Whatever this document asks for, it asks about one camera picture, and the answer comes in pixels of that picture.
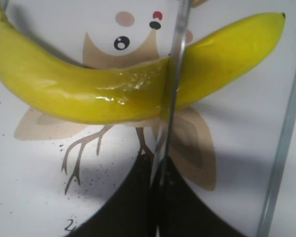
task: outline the yellow banana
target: yellow banana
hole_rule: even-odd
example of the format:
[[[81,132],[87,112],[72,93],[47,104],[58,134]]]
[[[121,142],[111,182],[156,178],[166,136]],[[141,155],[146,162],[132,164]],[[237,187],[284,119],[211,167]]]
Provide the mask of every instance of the yellow banana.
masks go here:
[[[257,14],[187,47],[177,109],[260,63],[277,45],[284,24],[284,14]],[[111,70],[68,64],[18,32],[0,7],[0,79],[13,94],[48,115],[89,124],[156,117],[167,63],[168,57]]]

